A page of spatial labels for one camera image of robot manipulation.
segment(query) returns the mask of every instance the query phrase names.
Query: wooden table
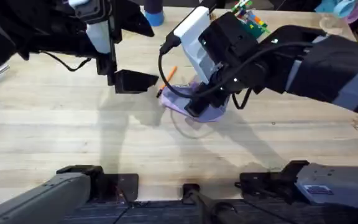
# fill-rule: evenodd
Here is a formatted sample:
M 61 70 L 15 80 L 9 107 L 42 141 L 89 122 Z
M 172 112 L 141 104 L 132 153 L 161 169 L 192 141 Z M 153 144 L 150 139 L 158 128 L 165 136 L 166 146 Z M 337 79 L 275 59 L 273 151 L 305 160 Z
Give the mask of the wooden table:
M 117 45 L 119 68 L 157 75 L 159 45 L 191 9 L 165 8 L 166 21 L 147 38 L 126 32 Z M 224 11 L 215 11 L 221 15 Z M 257 11 L 270 30 L 285 24 L 318 27 L 320 15 Z M 343 24 L 345 37 L 354 39 Z M 82 59 L 62 56 L 71 66 Z M 358 115 L 342 108 L 265 90 L 238 111 L 232 103 L 220 122 L 191 124 L 161 107 L 156 88 L 116 95 L 94 60 L 70 73 L 46 55 L 13 57 L 0 78 L 0 203 L 75 164 L 102 165 L 109 173 L 138 173 L 139 200 L 180 198 L 197 182 L 215 198 L 234 198 L 241 172 L 280 170 L 307 159 L 358 166 Z M 180 47 L 163 60 L 177 65 L 172 83 L 195 74 Z

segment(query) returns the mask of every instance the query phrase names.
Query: sticker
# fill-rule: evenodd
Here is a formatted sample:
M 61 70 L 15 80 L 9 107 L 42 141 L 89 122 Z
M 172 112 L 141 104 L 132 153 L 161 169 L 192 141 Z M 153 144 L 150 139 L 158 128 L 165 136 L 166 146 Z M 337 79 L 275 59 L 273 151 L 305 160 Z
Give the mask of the sticker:
M 334 192 L 325 185 L 304 185 L 303 187 L 310 194 L 326 194 L 326 195 L 334 194 Z

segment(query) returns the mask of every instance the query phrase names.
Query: orange pen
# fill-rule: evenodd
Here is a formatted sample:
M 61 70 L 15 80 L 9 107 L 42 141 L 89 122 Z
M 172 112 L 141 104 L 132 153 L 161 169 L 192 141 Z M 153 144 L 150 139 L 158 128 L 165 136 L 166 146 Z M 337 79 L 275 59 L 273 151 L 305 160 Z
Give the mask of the orange pen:
M 168 78 L 167 78 L 167 81 L 168 81 L 168 82 L 171 80 L 171 78 L 173 77 L 173 74 L 175 74 L 175 72 L 176 72 L 177 69 L 178 69 L 177 66 L 175 66 L 175 67 L 172 68 L 172 70 L 171 70 L 171 72 L 169 73 L 169 76 L 168 76 Z M 159 91 L 158 91 L 158 93 L 157 93 L 157 96 L 155 96 L 155 97 L 159 98 L 159 97 L 161 96 L 162 90 L 163 90 L 164 88 L 165 88 L 165 84 L 162 84 L 161 87 L 160 87 L 160 89 L 159 89 Z

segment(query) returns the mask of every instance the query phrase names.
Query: blue cup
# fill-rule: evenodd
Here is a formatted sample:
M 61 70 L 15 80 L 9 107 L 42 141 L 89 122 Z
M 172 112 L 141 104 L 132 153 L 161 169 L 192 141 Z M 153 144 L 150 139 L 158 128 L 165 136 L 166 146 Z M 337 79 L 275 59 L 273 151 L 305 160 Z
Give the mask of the blue cup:
M 145 16 L 153 27 L 160 26 L 164 22 L 162 0 L 145 0 Z

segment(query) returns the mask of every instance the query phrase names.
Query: black cable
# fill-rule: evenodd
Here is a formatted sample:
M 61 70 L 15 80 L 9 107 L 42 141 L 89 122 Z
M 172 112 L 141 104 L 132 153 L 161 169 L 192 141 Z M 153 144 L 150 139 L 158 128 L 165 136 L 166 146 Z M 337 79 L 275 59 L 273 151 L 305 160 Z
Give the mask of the black cable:
M 196 94 L 196 95 L 188 95 L 188 94 L 184 94 L 179 92 L 178 90 L 174 89 L 174 87 L 171 86 L 171 84 L 169 84 L 168 80 L 165 78 L 164 72 L 162 70 L 162 56 L 164 55 L 163 53 L 160 53 L 160 55 L 158 56 L 158 70 L 160 71 L 160 76 L 162 81 L 164 82 L 164 84 L 167 86 L 167 88 L 169 90 L 171 90 L 172 93 L 183 97 L 183 98 L 190 98 L 190 99 L 194 99 L 194 98 L 200 98 L 200 97 L 204 97 L 208 94 L 211 94 L 212 92 L 216 91 L 218 88 L 220 88 L 222 85 L 224 85 L 225 83 L 227 83 L 230 79 L 234 78 L 234 76 L 237 75 L 238 72 L 240 72 L 242 69 L 244 69 L 244 67 L 246 65 L 248 65 L 249 63 L 251 63 L 252 61 L 254 61 L 255 59 L 259 58 L 260 56 L 269 53 L 271 51 L 280 49 L 282 47 L 312 47 L 313 44 L 308 43 L 308 42 L 290 42 L 290 43 L 284 43 L 284 44 L 276 44 L 272 47 L 268 47 L 266 49 L 261 50 L 260 52 L 257 52 L 256 54 L 254 54 L 253 56 L 249 57 L 245 62 L 243 62 L 234 72 L 232 72 L 230 75 L 226 75 L 219 83 L 216 84 L 216 86 L 210 88 L 209 90 L 206 90 L 202 93 Z
M 251 207 L 253 207 L 253 208 L 256 208 L 256 209 L 258 209 L 258 210 L 260 210 L 260 211 L 262 211 L 262 212 L 265 212 L 265 213 L 267 213 L 267 214 L 269 214 L 269 215 L 271 215 L 271 216 L 273 216 L 273 217 L 279 218 L 279 219 L 281 219 L 282 221 L 285 221 L 285 222 L 291 223 L 291 224 L 298 224 L 297 222 L 295 222 L 295 221 L 293 221 L 293 220 L 291 220 L 291 219 L 282 217 L 281 215 L 277 215 L 276 213 L 273 213 L 273 212 L 271 212 L 271 211 L 268 211 L 268 210 L 266 210 L 266 209 L 264 209 L 264 208 L 260 208 L 260 207 L 258 207 L 258 206 L 256 206 L 256 205 L 254 205 L 253 203 L 250 203 L 250 202 L 248 202 L 248 201 L 246 201 L 246 200 L 244 200 L 244 199 L 242 199 L 241 201 L 242 201 L 244 204 L 246 204 L 246 205 L 249 205 L 249 206 L 251 206 Z
M 51 58 L 53 58 L 53 59 L 55 59 L 56 61 L 60 62 L 64 67 L 67 68 L 67 70 L 69 70 L 69 71 L 71 71 L 71 72 L 77 71 L 78 69 L 82 68 L 86 63 L 88 63 L 90 60 L 92 60 L 92 58 L 87 58 L 87 59 L 83 60 L 78 67 L 76 67 L 76 68 L 71 68 L 71 67 L 69 67 L 64 61 L 60 60 L 60 58 L 54 56 L 53 54 L 51 54 L 51 53 L 49 53 L 49 52 L 40 51 L 40 53 L 44 53 L 44 54 L 49 55 Z
M 125 208 L 124 211 L 122 211 L 121 214 L 119 214 L 119 216 L 116 218 L 116 220 L 112 224 L 116 224 L 121 219 L 121 217 L 123 217 L 125 215 L 125 213 L 127 213 L 128 210 L 131 208 L 132 208 L 131 206 Z
M 236 108 L 239 110 L 244 109 L 246 107 L 246 104 L 248 102 L 248 99 L 249 99 L 249 96 L 251 95 L 251 93 L 252 93 L 252 88 L 248 88 L 246 95 L 244 96 L 244 99 L 242 100 L 241 106 L 237 102 L 236 94 L 233 93 L 231 95 L 231 98 L 233 99 L 234 106 L 236 106 Z

